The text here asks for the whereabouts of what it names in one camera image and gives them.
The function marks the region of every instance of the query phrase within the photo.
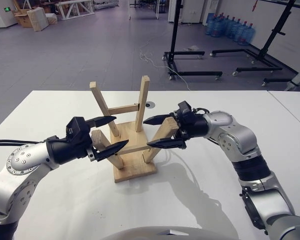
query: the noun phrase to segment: gray floor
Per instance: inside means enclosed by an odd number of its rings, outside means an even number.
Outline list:
[[[104,91],[136,91],[142,75],[151,80],[150,90],[187,90],[181,79],[169,80],[165,67],[154,67],[140,58],[140,51],[157,66],[164,66],[164,51],[171,44],[173,25],[168,15],[154,19],[149,10],[102,9],[95,15],[59,21],[41,32],[19,25],[0,29],[0,123],[32,90],[89,90],[97,81]],[[283,90],[285,84],[261,87],[264,77],[292,77],[289,70],[241,73],[231,76],[236,67],[251,66],[243,53],[209,57],[213,49],[232,49],[238,45],[227,38],[205,35],[201,24],[183,24],[178,29],[176,50],[196,45],[206,51],[202,60],[177,60],[182,71],[223,71],[213,76],[184,77],[191,90]]]

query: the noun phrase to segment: silver robot arm segment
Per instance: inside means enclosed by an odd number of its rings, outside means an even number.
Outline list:
[[[101,161],[122,149],[126,141],[117,142],[99,151],[90,137],[92,127],[100,127],[116,119],[96,117],[85,121],[74,117],[66,126],[66,137],[47,138],[37,144],[25,144],[14,150],[0,172],[0,240],[11,240],[19,219],[24,214],[38,183],[50,171],[74,159],[89,157]]]
[[[0,225],[21,218],[40,180],[59,167],[50,159],[45,142],[20,146],[10,154],[0,172]]]
[[[191,109],[185,101],[178,105],[179,109],[170,114],[144,121],[157,125],[167,117],[174,117],[179,126],[173,139],[163,138],[148,145],[185,149],[185,141],[195,137],[204,137],[218,144],[239,177],[240,196],[253,225],[264,229],[271,240],[300,239],[300,217],[295,215],[288,196],[264,160],[255,134],[226,112]]]
[[[270,239],[300,239],[300,217],[274,172],[262,157],[255,134],[226,112],[204,114],[208,133],[232,162],[242,187],[242,200],[253,225]]]

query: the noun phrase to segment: black metal rack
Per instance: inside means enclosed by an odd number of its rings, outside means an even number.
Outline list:
[[[275,39],[277,34],[280,35],[286,35],[284,32],[281,32],[283,26],[285,25],[289,15],[291,14],[291,8],[293,7],[294,3],[296,0],[289,0],[288,4],[286,5],[279,21],[276,23],[274,29],[272,30],[271,35],[269,36],[268,40],[266,41],[265,45],[263,48],[259,51],[259,53],[255,53],[250,49],[246,48],[241,48],[241,49],[227,49],[227,50],[213,50],[210,53],[211,57],[216,56],[216,54],[221,54],[221,53],[237,53],[237,52],[244,52],[248,54],[249,56],[253,57],[256,61],[259,61],[263,64],[266,65],[266,67],[238,67],[232,75],[235,77],[238,75],[240,72],[256,72],[256,71],[280,71],[282,70],[282,67],[276,65],[275,63],[271,62],[270,60],[265,59],[265,56],[269,50],[269,47],[273,40]]]
[[[162,57],[162,60],[166,60],[166,63],[170,68],[168,72],[170,76],[169,79],[172,80],[173,76],[180,75],[180,76],[215,76],[215,79],[217,80],[222,76],[223,74],[222,71],[179,71],[177,69],[175,63],[176,55],[198,55],[198,58],[201,59],[202,56],[205,54],[204,51],[175,51],[180,9],[183,7],[181,2],[182,0],[176,1],[171,49],[170,51],[164,52],[164,55]]]

